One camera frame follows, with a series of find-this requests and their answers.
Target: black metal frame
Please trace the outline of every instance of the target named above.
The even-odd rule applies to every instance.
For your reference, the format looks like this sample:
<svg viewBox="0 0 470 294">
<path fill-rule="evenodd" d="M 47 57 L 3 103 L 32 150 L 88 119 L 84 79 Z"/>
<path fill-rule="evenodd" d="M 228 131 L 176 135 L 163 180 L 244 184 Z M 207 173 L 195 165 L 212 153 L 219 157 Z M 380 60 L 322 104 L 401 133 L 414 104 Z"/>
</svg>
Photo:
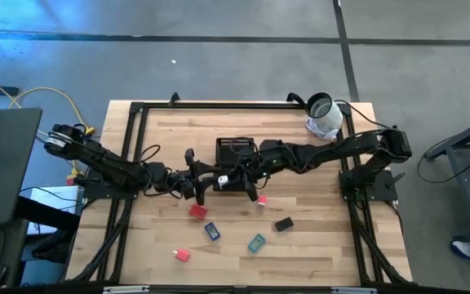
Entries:
<svg viewBox="0 0 470 294">
<path fill-rule="evenodd" d="M 146 124 L 148 121 L 148 114 L 149 114 L 150 109 L 276 109 L 276 110 L 295 109 L 295 110 L 304 111 L 304 107 L 302 105 L 299 105 L 296 103 L 288 103 L 288 102 L 270 102 L 270 103 L 184 102 L 180 100 L 179 95 L 177 93 L 174 93 L 174 95 L 171 97 L 170 102 L 132 102 L 131 107 L 130 107 L 130 113 L 128 116 L 128 122 L 126 124 L 126 132 L 125 132 L 125 137 L 124 137 L 124 142 L 123 142 L 123 147 L 122 147 L 121 156 L 123 158 L 126 158 L 128 149 L 130 148 L 131 137 L 132 137 L 132 132 L 133 132 L 133 124 L 135 121 L 135 117 L 138 113 L 140 113 L 140 125 L 139 125 L 139 130 L 138 130 L 138 135 L 137 135 L 137 141 L 135 143 L 134 158 L 139 156 L 141 149 L 142 149 L 143 141 L 144 141 L 144 131 L 146 129 Z M 341 109 L 343 110 L 342 112 L 345 117 L 345 122 L 348 126 L 349 135 L 352 135 L 355 133 L 355 129 L 354 129 L 354 124 L 353 124 L 353 119 L 351 117 L 351 109 L 347 105 L 341 106 Z M 338 137 L 340 140 L 343 139 L 342 130 L 340 130 Z M 353 161 L 355 165 L 360 164 L 360 158 L 358 156 L 354 157 Z M 342 163 L 343 170 L 349 169 L 347 159 L 342 159 L 341 163 Z M 107 238 L 109 236 L 109 233 L 113 230 L 115 219 L 118 213 L 118 204 L 120 201 L 121 200 L 118 200 L 118 199 L 112 200 L 112 206 L 110 207 L 109 221 L 106 227 L 105 238 Z M 126 206 L 128 206 L 129 208 L 132 208 L 132 205 L 133 205 L 133 200 L 126 200 L 125 210 L 123 210 L 123 213 L 128 214 L 128 219 L 129 219 L 129 215 L 131 211 L 126 210 Z M 367 199 L 362 201 L 362 207 L 363 207 L 363 212 L 364 212 L 366 229 L 368 233 L 370 234 L 370 236 L 372 237 L 372 239 L 375 241 L 375 230 L 373 227 L 373 221 L 371 218 L 370 207 L 369 207 L 369 203 Z M 356 211 L 357 209 L 356 202 L 353 200 L 348 201 L 348 209 L 350 211 L 351 210 Z M 121 275 L 122 260 L 124 257 L 127 231 L 128 231 L 128 227 L 126 226 L 119 237 L 115 264 L 113 267 L 113 272 L 110 276 L 110 279 L 116 282 L 119 281 L 119 277 Z M 365 283 L 368 283 L 370 279 L 366 272 L 366 262 L 364 259 L 364 252 L 363 252 L 363 248 L 361 244 L 361 235 L 358 231 L 358 228 L 353 224 L 353 222 L 352 222 L 352 236 L 353 236 L 353 242 L 355 245 L 355 252 L 357 256 L 358 273 L 360 276 L 361 284 L 363 285 Z M 379 262 L 375 259 L 374 256 L 372 257 L 373 257 L 373 265 L 375 269 L 375 280 L 379 282 L 383 282 L 384 277 L 383 277 Z M 97 275 L 97 280 L 105 280 L 104 276 L 106 272 L 107 261 L 108 261 L 108 257 L 106 256 L 103 259 L 102 263 L 100 264 L 98 275 Z M 266 288 L 276 289 L 276 290 L 278 289 L 278 287 L 266 287 Z M 330 288 L 329 287 L 313 287 L 313 290 L 315 289 L 320 291 L 320 290 L 327 290 Z"/>
<path fill-rule="evenodd" d="M 136 115 L 140 113 L 140 125 L 137 135 L 137 141 L 135 143 L 135 156 L 139 156 L 140 151 L 142 149 L 143 141 L 144 141 L 144 131 L 146 129 L 146 124 L 148 121 L 148 114 L 150 109 L 275 109 L 280 111 L 281 109 L 284 110 L 303 110 L 304 107 L 302 105 L 288 103 L 288 102 L 271 102 L 271 103 L 251 103 L 251 102 L 242 102 L 242 103 L 222 103 L 222 102 L 183 102 L 179 101 L 179 96 L 174 93 L 171 98 L 171 101 L 168 102 L 132 102 L 131 107 L 129 110 L 128 122 L 126 125 L 126 132 L 123 141 L 122 147 L 122 157 L 126 158 L 128 154 L 128 150 L 131 144 L 131 137 L 133 132 L 133 125 L 136 118 Z M 349 135 L 352 135 L 354 130 L 353 119 L 351 116 L 351 111 L 347 105 L 340 107 L 344 117 L 345 122 L 348 126 Z M 344 134 L 342 130 L 338 133 L 339 140 L 344 138 Z M 353 158 L 353 162 L 355 165 L 360 164 L 360 158 L 355 157 Z M 341 159 L 342 169 L 343 171 L 349 169 L 348 160 L 346 158 Z M 113 200 L 113 205 L 110 207 L 110 214 L 109 214 L 109 222 L 106 228 L 106 234 L 110 234 L 110 232 L 114 229 L 114 223 L 118 213 L 118 204 L 121 200 Z M 353 221 L 352 216 L 357 216 L 357 200 L 351 199 L 348 201 L 348 210 L 351 216 L 351 229 L 352 229 L 352 236 L 353 242 L 355 247 L 355 253 L 357 256 L 357 268 L 358 274 L 361 285 L 359 288 L 356 287 L 283 287 L 283 286 L 234 286 L 234 285 L 149 285 L 144 286 L 148 287 L 149 291 L 152 293 L 164 293 L 164 292 L 172 292 L 172 293 L 190 293 L 190 294 L 197 294 L 197 293 L 209 293 L 209 292 L 228 292 L 232 291 L 232 294 L 251 294 L 254 292 L 268 292 L 268 293 L 441 293 L 441 294 L 452 294 L 452 293 L 464 293 L 468 294 L 468 291 L 459 291 L 459 290 L 451 290 L 451 289 L 444 289 L 444 288 L 434 288 L 434 287 L 421 287 L 415 283 L 401 283 L 400 279 L 398 281 L 394 281 L 394 283 L 386 283 L 383 281 L 383 271 L 382 268 L 386 269 L 386 259 L 384 254 L 381 250 L 375 246 L 375 233 L 373 228 L 373 222 L 371 219 L 370 214 L 370 207 L 368 203 L 368 199 L 365 198 L 362 201 L 362 209 L 364 213 L 365 225 L 357 223 Z M 126 214 L 127 219 L 129 220 L 131 209 L 133 207 L 133 200 L 128 199 L 125 203 L 125 208 L 122 212 L 123 215 Z M 104 278 L 106 272 L 106 265 L 107 265 L 107 257 L 108 253 L 106 252 L 105 258 L 102 260 L 96 282 L 78 282 L 72 283 L 73 290 L 77 291 L 81 287 L 85 287 L 87 284 L 102 284 L 107 286 L 116 286 L 120 285 L 119 279 L 121 275 L 122 269 L 122 261 L 124 257 L 124 250 L 126 245 L 126 237 L 128 232 L 128 225 L 124 226 L 122 230 L 118 245 L 117 245 L 117 252 L 115 257 L 115 263 L 113 267 L 113 272 L 110 276 L 110 279 Z M 364 238 L 364 241 L 368 243 L 368 247 L 370 248 L 371 254 L 373 259 L 374 265 L 374 272 L 375 272 L 375 281 L 371 281 L 366 269 L 366 261 L 364 258 L 364 252 L 362 248 L 361 239 Z M 48 290 L 52 293 L 56 292 L 58 289 L 58 285 L 48 286 Z"/>
</svg>

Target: yellow cable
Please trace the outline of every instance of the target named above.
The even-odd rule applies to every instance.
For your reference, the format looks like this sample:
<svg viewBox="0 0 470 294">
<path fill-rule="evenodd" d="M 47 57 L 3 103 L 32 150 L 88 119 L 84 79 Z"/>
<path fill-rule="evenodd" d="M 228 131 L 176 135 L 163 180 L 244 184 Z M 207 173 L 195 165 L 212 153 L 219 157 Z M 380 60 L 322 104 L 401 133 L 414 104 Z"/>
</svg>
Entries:
<svg viewBox="0 0 470 294">
<path fill-rule="evenodd" d="M 82 121 L 82 118 L 81 118 L 81 114 L 79 114 L 79 110 L 77 108 L 77 106 L 73 103 L 73 100 L 66 94 L 64 94 L 62 91 L 59 91 L 57 89 L 54 89 L 54 88 L 51 88 L 51 87 L 36 87 L 34 89 L 31 89 L 31 90 L 28 90 L 26 92 L 23 92 L 21 94 L 19 94 L 18 96 L 16 97 L 12 97 L 10 94 L 8 94 L 8 92 L 6 92 L 2 87 L 0 87 L 0 91 L 1 93 L 5 94 L 10 100 L 11 100 L 11 103 L 8 105 L 8 108 L 12 108 L 13 104 L 16 104 L 18 108 L 21 108 L 21 105 L 17 102 L 19 98 L 21 97 L 24 97 L 26 95 L 28 95 L 29 93 L 33 92 L 33 91 L 37 91 L 37 90 L 48 90 L 48 91 L 54 91 L 58 94 L 60 94 L 61 96 L 63 96 L 64 98 L 66 98 L 70 104 L 72 105 L 72 108 L 73 108 L 73 111 L 75 112 L 75 114 L 78 116 L 78 119 L 79 119 L 79 122 L 86 127 L 87 130 L 90 130 L 91 128 L 88 127 L 83 121 Z M 46 134 L 44 131 L 41 131 L 41 130 L 38 130 L 38 133 L 44 135 L 44 136 L 48 136 L 48 134 Z M 76 163 L 75 163 L 75 160 L 72 161 L 72 164 L 73 166 L 75 167 L 74 170 L 78 173 L 81 173 L 78 169 L 77 169 L 77 166 L 76 166 Z"/>
</svg>

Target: pink cube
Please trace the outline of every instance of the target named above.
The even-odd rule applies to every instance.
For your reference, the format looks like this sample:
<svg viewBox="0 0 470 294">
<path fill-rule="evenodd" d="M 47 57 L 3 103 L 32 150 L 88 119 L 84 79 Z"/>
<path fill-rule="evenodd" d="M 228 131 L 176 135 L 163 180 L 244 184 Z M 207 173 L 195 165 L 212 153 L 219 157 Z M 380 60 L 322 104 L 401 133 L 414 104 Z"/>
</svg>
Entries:
<svg viewBox="0 0 470 294">
<path fill-rule="evenodd" d="M 268 201 L 268 197 L 266 196 L 259 196 L 259 199 L 257 200 L 257 204 L 266 206 L 266 202 Z"/>
<path fill-rule="evenodd" d="M 185 250 L 185 249 L 179 249 L 177 251 L 173 251 L 175 253 L 175 258 L 180 260 L 180 261 L 183 261 L 183 262 L 186 262 L 188 261 L 188 258 L 189 258 L 189 252 L 188 250 Z"/>
</svg>

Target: black cable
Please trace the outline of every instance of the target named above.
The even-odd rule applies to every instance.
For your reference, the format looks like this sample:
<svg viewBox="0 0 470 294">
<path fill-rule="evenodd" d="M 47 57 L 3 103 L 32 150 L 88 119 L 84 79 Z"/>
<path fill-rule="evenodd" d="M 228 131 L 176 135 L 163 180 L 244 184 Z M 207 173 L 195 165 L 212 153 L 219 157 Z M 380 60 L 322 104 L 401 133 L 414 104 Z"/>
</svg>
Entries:
<svg viewBox="0 0 470 294">
<path fill-rule="evenodd" d="M 240 154 L 240 153 L 238 153 L 238 152 L 235 152 L 235 150 L 233 149 L 233 142 L 234 142 L 235 140 L 248 140 L 250 143 L 253 144 L 253 150 L 255 150 L 255 152 L 252 153 L 252 154 Z M 244 136 L 240 136 L 240 137 L 235 137 L 235 138 L 233 138 L 233 139 L 229 142 L 229 149 L 233 152 L 233 154 L 236 154 L 237 156 L 243 157 L 243 158 L 244 158 L 244 157 L 250 157 L 250 156 L 253 156 L 253 155 L 255 155 L 255 154 L 259 154 L 259 153 L 260 153 L 260 152 L 259 152 L 259 146 L 257 146 L 257 144 L 256 144 L 252 139 L 250 139 L 250 138 L 248 138 L 248 137 L 244 137 Z"/>
<path fill-rule="evenodd" d="M 82 127 L 83 128 L 82 136 L 86 137 L 86 126 L 85 125 L 83 125 L 82 123 L 76 123 L 76 124 L 73 125 L 73 127 Z"/>
<path fill-rule="evenodd" d="M 166 168 L 168 171 L 167 174 L 166 174 L 166 185 L 168 185 L 168 178 L 170 177 L 170 173 L 172 172 L 171 168 L 167 167 Z M 173 183 L 173 185 L 171 186 L 171 188 L 169 188 L 168 190 L 166 191 L 162 191 L 162 192 L 159 192 L 159 193 L 155 193 L 155 194 L 146 194 L 146 191 L 148 191 L 149 189 L 149 186 L 152 184 L 152 172 L 148 169 L 145 169 L 145 171 L 150 175 L 150 180 L 148 181 L 148 184 L 146 184 L 146 186 L 144 187 L 144 191 L 143 191 L 143 195 L 146 196 L 146 197 L 155 197 L 155 196 L 162 196 L 164 194 L 170 194 L 171 196 L 173 196 L 174 198 L 177 198 L 177 199 L 182 199 L 183 198 L 183 195 L 181 194 L 180 196 L 177 196 L 175 194 L 173 194 L 173 190 L 174 188 L 177 186 L 177 184 L 180 183 L 180 180 L 176 181 L 175 183 Z"/>
<path fill-rule="evenodd" d="M 5 228 L 2 226 L 0 226 L 0 230 L 3 233 L 3 248 L 0 254 L 0 264 L 1 264 L 3 260 L 3 254 L 5 253 L 5 250 L 7 249 L 7 232 L 5 231 Z"/>
<path fill-rule="evenodd" d="M 262 187 L 255 187 L 256 189 L 264 189 L 264 187 L 268 184 L 268 179 L 269 179 L 269 176 L 266 176 L 266 179 L 264 180 L 264 185 L 262 185 Z"/>
<path fill-rule="evenodd" d="M 76 166 L 74 166 L 68 159 L 65 159 L 65 162 L 69 164 L 74 170 L 78 172 L 78 174 L 81 174 L 81 172 L 78 170 Z"/>
<path fill-rule="evenodd" d="M 370 122 L 370 123 L 373 123 L 377 126 L 380 126 L 380 127 L 385 127 L 385 128 L 388 128 L 390 129 L 391 127 L 388 127 L 386 125 L 384 125 L 383 123 L 380 123 L 380 122 L 375 122 L 371 119 L 369 119 L 367 116 L 365 116 L 362 112 L 360 112 L 358 109 L 354 108 L 351 103 L 347 102 L 346 100 L 335 100 L 335 102 L 344 102 L 345 104 L 347 104 L 349 107 L 351 107 L 353 110 L 355 110 L 358 114 L 360 114 L 363 118 L 366 119 L 366 121 Z"/>
<path fill-rule="evenodd" d="M 148 156 L 147 158 L 144 158 L 142 159 L 143 155 L 148 152 L 149 150 L 153 149 L 153 148 L 157 148 L 157 150 L 153 151 L 152 154 L 150 154 L 150 156 Z M 144 149 L 143 152 L 141 152 L 139 154 L 139 157 L 137 158 L 137 161 L 139 162 L 139 164 L 141 163 L 146 163 L 148 160 L 150 160 L 153 156 L 155 156 L 159 151 L 161 150 L 161 146 L 159 144 L 154 144 L 154 145 L 151 145 L 149 146 L 148 148 Z"/>
<path fill-rule="evenodd" d="M 62 207 L 62 208 L 58 208 L 59 210 L 64 210 L 64 209 L 69 209 L 69 208 L 72 208 L 72 207 L 76 207 L 76 206 L 79 206 L 79 205 L 83 205 L 84 203 L 78 203 L 78 204 L 75 204 L 75 205 L 71 205 L 69 207 Z"/>
<path fill-rule="evenodd" d="M 33 186 L 33 187 L 28 187 L 28 188 L 24 188 L 24 189 L 22 189 L 22 190 L 20 191 L 20 193 L 23 192 L 23 191 L 29 190 L 29 189 L 34 189 L 34 188 L 35 188 L 35 189 L 40 189 L 40 190 L 43 191 L 43 192 L 47 192 L 47 193 L 49 193 L 50 195 L 52 195 L 52 196 L 54 196 L 54 197 L 57 197 L 57 198 L 59 198 L 59 199 L 61 199 L 61 200 L 64 200 L 64 201 L 73 201 L 73 202 L 78 203 L 78 200 L 62 198 L 62 197 L 57 196 L 56 194 L 50 192 L 50 191 L 47 190 L 47 189 L 43 189 L 43 188 L 39 188 L 39 187 L 35 187 L 35 186 Z"/>
<path fill-rule="evenodd" d="M 401 231 L 401 234 L 402 236 L 404 235 L 404 225 L 402 224 L 401 222 L 401 216 L 400 216 L 400 212 L 398 212 L 398 209 L 392 204 L 390 203 L 389 201 L 384 201 L 387 205 L 389 205 L 394 211 L 395 213 L 397 214 L 398 216 L 398 222 L 400 223 L 400 231 Z"/>
<path fill-rule="evenodd" d="M 418 177 L 419 177 L 420 179 L 422 179 L 423 181 L 426 181 L 426 182 L 428 182 L 428 183 L 431 183 L 431 184 L 443 184 L 443 183 L 446 183 L 446 182 L 448 182 L 448 181 L 450 181 L 450 180 L 453 180 L 455 177 L 457 177 L 457 176 L 463 174 L 464 172 L 466 172 L 466 171 L 470 168 L 470 164 L 469 164 L 469 165 L 466 166 L 463 170 L 457 172 L 457 173 L 454 174 L 453 176 L 450 176 L 450 177 L 448 177 L 447 179 L 444 179 L 444 180 L 429 180 L 429 179 L 426 179 L 426 178 L 424 178 L 424 177 L 422 176 L 422 174 L 421 174 L 421 172 L 420 172 L 420 166 L 422 165 L 422 161 L 423 161 L 423 158 L 425 158 L 425 155 L 426 155 L 429 151 L 431 151 L 431 149 L 435 148 L 435 147 L 438 146 L 439 144 L 441 144 L 441 143 L 443 143 L 443 142 L 449 140 L 449 139 L 452 138 L 452 137 L 453 137 L 453 136 L 450 136 L 450 137 L 448 137 L 448 138 L 445 138 L 444 140 L 441 140 L 440 142 L 436 143 L 435 145 L 429 147 L 429 149 L 427 149 L 427 151 L 425 151 L 425 152 L 423 153 L 423 155 L 420 157 L 420 160 L 418 161 L 418 164 L 416 165 L 416 171 L 417 171 Z"/>
<path fill-rule="evenodd" d="M 45 144 L 45 141 L 43 139 L 39 138 L 39 136 L 36 136 L 36 140 L 43 143 L 43 144 Z"/>
</svg>

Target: white paper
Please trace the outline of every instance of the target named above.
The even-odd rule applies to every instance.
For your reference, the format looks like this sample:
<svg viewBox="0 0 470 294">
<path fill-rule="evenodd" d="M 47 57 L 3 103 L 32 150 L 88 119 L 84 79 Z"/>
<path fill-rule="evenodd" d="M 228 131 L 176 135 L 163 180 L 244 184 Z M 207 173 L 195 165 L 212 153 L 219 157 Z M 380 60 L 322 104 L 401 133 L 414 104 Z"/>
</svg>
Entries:
<svg viewBox="0 0 470 294">
<path fill-rule="evenodd" d="M 78 199 L 78 186 L 42 187 L 42 189 L 50 191 L 61 198 L 72 199 L 72 201 L 59 199 L 52 194 L 35 188 L 32 189 L 30 199 L 48 205 L 49 207 L 57 209 L 64 208 L 63 211 L 65 212 L 75 213 L 75 205 L 77 204 L 75 200 Z M 27 230 L 26 234 L 35 235 L 39 234 L 39 232 L 41 232 L 41 234 L 52 234 L 56 230 L 56 228 L 50 227 L 48 225 L 38 225 L 31 222 L 29 223 L 29 229 Z"/>
</svg>

